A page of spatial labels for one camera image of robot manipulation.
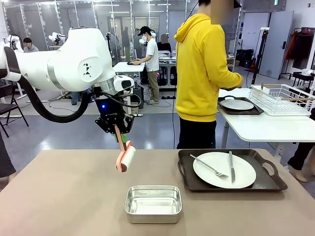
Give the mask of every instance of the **knife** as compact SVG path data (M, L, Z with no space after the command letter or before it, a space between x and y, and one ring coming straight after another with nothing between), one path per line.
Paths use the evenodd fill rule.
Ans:
M229 157L230 157L232 184L235 184L235 170L234 170L234 166L233 166L233 155L232 155L231 151L228 154L229 154Z

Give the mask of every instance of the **metal container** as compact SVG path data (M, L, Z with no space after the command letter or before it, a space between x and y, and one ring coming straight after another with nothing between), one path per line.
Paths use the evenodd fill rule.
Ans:
M125 211L133 224L175 224L182 211L181 193L175 186L134 186L127 192Z

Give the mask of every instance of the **chair leg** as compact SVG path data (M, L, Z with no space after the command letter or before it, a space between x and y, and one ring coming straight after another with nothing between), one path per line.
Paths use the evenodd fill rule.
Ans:
M6 130L5 130L4 126L3 126L3 124L1 123L1 121L0 121L0 125L1 125L1 127L2 127L2 129L3 129L3 131L5 132L6 136L9 138L9 135L8 135L8 133L6 132Z
M8 125L10 114L11 114L11 111L9 111L8 118L6 119L6 125Z
M29 127L29 124L28 124L28 122L26 121L26 119L25 119L25 117L24 117L24 115L23 115L21 109L20 109L19 107L18 107L18 109L19 109L19 111L20 111L20 113L21 113L21 116L22 116L23 120L25 121L26 126Z

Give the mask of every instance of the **black pants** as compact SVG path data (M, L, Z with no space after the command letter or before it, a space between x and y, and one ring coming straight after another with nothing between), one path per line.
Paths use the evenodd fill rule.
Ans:
M310 118L315 120L315 108L311 111ZM294 156L287 162L294 169L301 171L304 165L304 161L311 149L315 146L315 143L299 143L297 150L295 151Z
M216 148L217 122L196 122L180 118L180 135L177 149Z
M10 157L5 149L4 141L0 133L0 178L10 176L16 170L12 165Z

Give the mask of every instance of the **hood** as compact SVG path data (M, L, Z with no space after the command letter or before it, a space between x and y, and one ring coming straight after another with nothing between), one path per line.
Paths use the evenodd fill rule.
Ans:
M194 27L196 24L202 21L209 21L210 17L205 14L195 14L188 18L188 20L179 27L177 30L177 34L174 36L175 40L179 43L182 43L188 32L192 27Z

